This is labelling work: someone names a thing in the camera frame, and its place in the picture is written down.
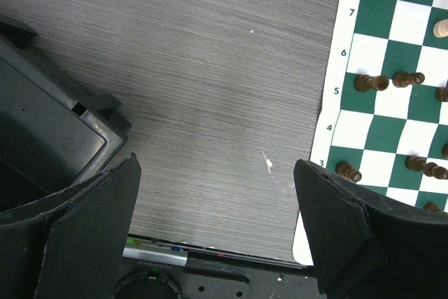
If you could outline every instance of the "vinyl chess mat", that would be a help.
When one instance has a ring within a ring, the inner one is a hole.
[[[334,172],[348,162],[363,175],[358,184],[395,200],[448,211],[448,181],[406,168],[409,155],[448,168],[448,103],[435,91],[448,81],[448,38],[436,22],[448,19],[448,0],[339,0],[311,161]],[[359,74],[421,72],[421,85],[359,92]],[[299,216],[293,255],[312,265]]]

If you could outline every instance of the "small white speck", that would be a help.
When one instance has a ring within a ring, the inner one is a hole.
[[[272,161],[266,158],[266,155],[263,151],[261,151],[261,153],[263,154],[263,157],[265,159],[266,162],[266,166],[267,166],[267,171],[269,172],[269,174],[271,174],[271,167],[272,167]]]

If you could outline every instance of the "black electronic device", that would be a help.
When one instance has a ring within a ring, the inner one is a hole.
[[[91,92],[33,46],[37,35],[0,15],[0,211],[90,178],[131,126],[116,112],[120,101]]]
[[[240,253],[139,237],[129,239],[115,299],[315,299],[314,271]]]

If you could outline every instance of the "wooden chess piece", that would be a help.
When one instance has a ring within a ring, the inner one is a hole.
[[[436,22],[433,28],[433,34],[436,38],[446,38],[448,36],[448,19]]]
[[[445,145],[442,147],[442,155],[443,155],[446,159],[448,159],[448,144],[445,144]]]
[[[448,102],[448,88],[447,87],[438,88],[435,91],[435,98],[440,102]]]
[[[441,210],[441,208],[439,208],[439,206],[432,202],[428,202],[427,204],[425,204],[423,206],[423,209],[434,211],[435,213],[439,214],[446,214],[443,210]]]
[[[423,173],[439,180],[448,180],[448,169],[437,165],[435,162],[428,162],[423,169]]]
[[[347,178],[353,182],[359,182],[363,175],[347,162],[340,162],[336,165],[336,174]]]
[[[397,88],[406,88],[408,85],[418,85],[425,81],[425,76],[422,73],[407,73],[406,71],[399,71],[393,75],[392,83]]]
[[[389,86],[389,79],[384,75],[358,75],[355,78],[354,85],[355,89],[359,92],[366,92],[368,90],[383,91]]]
[[[405,165],[411,171],[421,172],[425,168],[426,161],[417,155],[410,155],[406,158]]]

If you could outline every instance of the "dark brown chess piece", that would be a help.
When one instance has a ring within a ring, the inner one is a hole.
[[[435,203],[432,203],[432,202],[428,202],[427,204],[425,204],[423,206],[423,209],[431,210],[431,211],[434,211],[435,213],[439,213],[439,214],[446,214],[446,212],[441,210],[441,208],[439,208],[439,206],[437,206]]]
[[[393,75],[392,83],[397,88],[406,88],[408,85],[418,85],[425,81],[425,76],[422,73],[407,73],[406,71],[399,71]]]
[[[359,182],[363,178],[363,175],[347,162],[340,162],[336,165],[336,174],[353,182]]]
[[[439,180],[448,180],[448,170],[435,162],[426,162],[417,155],[410,155],[405,161],[406,168],[414,172],[422,172]]]
[[[389,86],[389,79],[383,75],[359,75],[355,78],[354,85],[355,89],[359,92],[366,92],[368,90],[383,91]]]
[[[435,98],[440,102],[448,102],[448,88],[438,88],[435,91]]]
[[[442,147],[442,155],[443,155],[446,159],[448,159],[448,144],[445,144],[445,145]]]

